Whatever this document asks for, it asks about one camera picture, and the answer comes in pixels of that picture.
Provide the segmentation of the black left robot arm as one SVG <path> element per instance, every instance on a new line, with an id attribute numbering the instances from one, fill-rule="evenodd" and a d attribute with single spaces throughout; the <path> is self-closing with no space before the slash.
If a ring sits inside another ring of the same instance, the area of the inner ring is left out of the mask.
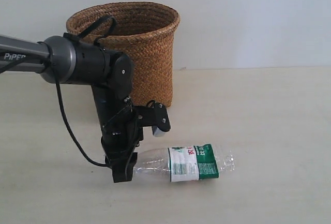
<path id="1" fill-rule="evenodd" d="M 130 97 L 133 61 L 126 53 L 69 34 L 40 42 L 2 36 L 1 72 L 6 71 L 34 72 L 57 87 L 89 85 L 106 156 L 103 166 L 112 170 L 116 183 L 132 180 L 140 131 L 138 110 Z"/>

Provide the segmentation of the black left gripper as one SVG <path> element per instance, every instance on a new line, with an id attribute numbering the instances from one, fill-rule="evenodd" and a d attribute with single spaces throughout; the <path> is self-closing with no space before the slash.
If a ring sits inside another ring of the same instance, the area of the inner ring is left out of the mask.
<path id="1" fill-rule="evenodd" d="M 139 143 L 138 113 L 130 98 L 132 87 L 92 85 L 93 98 L 101 128 L 101 145 L 105 163 L 112 170 L 114 183 L 132 181 L 137 163 L 136 145 Z M 129 157 L 112 159 L 108 157 Z"/>

